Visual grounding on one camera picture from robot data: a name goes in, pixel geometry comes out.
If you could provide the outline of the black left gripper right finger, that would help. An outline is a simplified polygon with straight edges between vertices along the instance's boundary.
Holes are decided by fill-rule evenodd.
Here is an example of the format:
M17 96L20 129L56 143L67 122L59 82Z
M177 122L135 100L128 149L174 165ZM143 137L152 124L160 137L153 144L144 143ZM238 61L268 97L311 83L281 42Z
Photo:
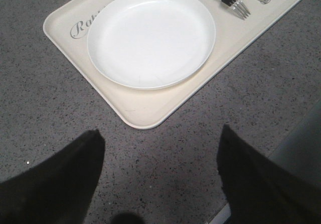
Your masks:
M320 223L320 188L273 163L228 125L217 167L231 223Z

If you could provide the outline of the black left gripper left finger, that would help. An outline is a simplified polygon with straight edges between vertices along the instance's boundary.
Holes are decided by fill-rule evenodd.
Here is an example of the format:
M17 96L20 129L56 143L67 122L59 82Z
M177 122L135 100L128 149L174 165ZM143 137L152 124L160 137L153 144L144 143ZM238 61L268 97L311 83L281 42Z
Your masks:
M49 159L1 183L1 223L83 223L104 153L100 132L86 131Z

